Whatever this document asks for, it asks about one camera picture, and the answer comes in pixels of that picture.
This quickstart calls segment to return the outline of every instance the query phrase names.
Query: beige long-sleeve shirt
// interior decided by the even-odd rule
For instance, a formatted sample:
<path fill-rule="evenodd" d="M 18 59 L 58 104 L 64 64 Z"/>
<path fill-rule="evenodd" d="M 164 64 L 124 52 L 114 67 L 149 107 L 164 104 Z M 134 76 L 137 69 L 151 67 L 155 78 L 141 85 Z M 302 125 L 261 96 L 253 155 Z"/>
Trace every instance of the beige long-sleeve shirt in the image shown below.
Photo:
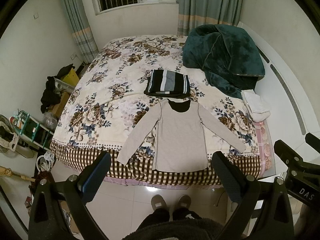
<path fill-rule="evenodd" d="M 190 172 L 207 168 L 203 126 L 240 153 L 246 149 L 234 133 L 199 103 L 190 101 L 190 107 L 185 112 L 177 112 L 166 99 L 150 108 L 138 122 L 119 152 L 117 161 L 126 165 L 154 126 L 156 126 L 154 170 Z"/>

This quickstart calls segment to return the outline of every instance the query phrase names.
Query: teal blanket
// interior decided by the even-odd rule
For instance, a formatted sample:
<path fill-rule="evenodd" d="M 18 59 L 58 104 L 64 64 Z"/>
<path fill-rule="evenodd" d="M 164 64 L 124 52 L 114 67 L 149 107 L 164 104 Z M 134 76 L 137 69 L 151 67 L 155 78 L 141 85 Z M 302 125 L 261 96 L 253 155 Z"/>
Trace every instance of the teal blanket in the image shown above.
<path fill-rule="evenodd" d="M 199 68 L 208 83 L 224 94 L 240 98 L 265 75 L 259 51 L 242 28 L 215 24 L 194 28 L 183 48 L 183 65 Z"/>

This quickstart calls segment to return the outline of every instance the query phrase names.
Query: silver bolt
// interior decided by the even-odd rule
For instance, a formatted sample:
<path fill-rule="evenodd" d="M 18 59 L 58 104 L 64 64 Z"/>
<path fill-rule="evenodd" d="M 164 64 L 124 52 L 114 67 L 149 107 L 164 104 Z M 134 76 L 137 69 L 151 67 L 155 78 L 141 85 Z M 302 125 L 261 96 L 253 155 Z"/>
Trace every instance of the silver bolt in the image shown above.
<path fill-rule="evenodd" d="M 44 185 L 44 184 L 46 184 L 47 183 L 47 180 L 46 179 L 41 179 L 41 181 L 40 181 L 40 184 L 41 185 Z"/>
<path fill-rule="evenodd" d="M 69 179 L 70 181 L 75 181 L 77 178 L 78 178 L 78 176 L 75 175 L 75 174 L 73 174 L 73 175 L 71 175 L 68 179 Z"/>
<path fill-rule="evenodd" d="M 254 176 L 252 176 L 252 175 L 247 175 L 246 178 L 248 181 L 254 181 Z"/>
<path fill-rule="evenodd" d="M 282 184 L 283 184 L 283 179 L 282 179 L 282 178 L 278 178 L 278 179 L 277 179 L 277 183 L 278 183 L 279 185 L 282 185 Z"/>

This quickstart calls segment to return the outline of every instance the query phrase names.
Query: shirt sleeve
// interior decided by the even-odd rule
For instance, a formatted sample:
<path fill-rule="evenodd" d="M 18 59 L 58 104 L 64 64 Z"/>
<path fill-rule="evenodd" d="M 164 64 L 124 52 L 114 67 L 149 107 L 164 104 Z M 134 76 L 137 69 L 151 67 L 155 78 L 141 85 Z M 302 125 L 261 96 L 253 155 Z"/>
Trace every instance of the shirt sleeve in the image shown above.
<path fill-rule="evenodd" d="M 150 133 L 161 117 L 160 103 L 151 107 L 149 111 L 140 119 L 132 132 L 129 134 L 121 151 L 118 154 L 117 161 L 126 165 L 131 156 L 136 152 L 145 137 Z"/>
<path fill-rule="evenodd" d="M 238 152 L 243 153 L 245 151 L 245 144 L 242 143 L 233 132 L 231 132 L 223 123 L 212 116 L 212 114 L 200 104 L 198 106 L 198 114 L 203 125 L 211 132 L 214 132 L 220 138 L 224 139 Z"/>

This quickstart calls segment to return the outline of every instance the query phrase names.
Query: teal curtain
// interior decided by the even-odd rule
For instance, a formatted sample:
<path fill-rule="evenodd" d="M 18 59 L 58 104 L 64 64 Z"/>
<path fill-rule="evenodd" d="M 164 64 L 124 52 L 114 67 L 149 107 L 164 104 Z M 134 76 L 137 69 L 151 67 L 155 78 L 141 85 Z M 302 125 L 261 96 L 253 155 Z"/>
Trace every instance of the teal curtain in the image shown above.
<path fill-rule="evenodd" d="M 91 63 L 99 51 L 84 12 L 82 0 L 61 0 L 61 3 L 84 62 Z"/>
<path fill-rule="evenodd" d="M 179 0 L 178 35 L 204 24 L 237 25 L 242 0 Z"/>

